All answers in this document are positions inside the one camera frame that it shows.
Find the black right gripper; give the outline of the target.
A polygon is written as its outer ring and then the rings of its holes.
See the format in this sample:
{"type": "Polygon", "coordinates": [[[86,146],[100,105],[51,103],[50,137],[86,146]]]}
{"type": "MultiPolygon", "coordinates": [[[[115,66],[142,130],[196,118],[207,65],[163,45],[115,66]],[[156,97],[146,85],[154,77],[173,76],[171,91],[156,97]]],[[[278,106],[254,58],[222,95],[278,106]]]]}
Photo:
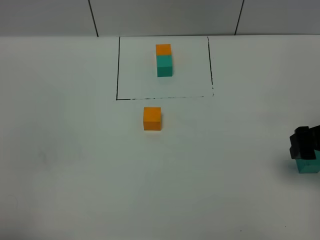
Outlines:
{"type": "Polygon", "coordinates": [[[300,126],[290,136],[291,146],[289,148],[292,159],[316,159],[315,151],[320,150],[320,126],[309,128],[300,126]]]}

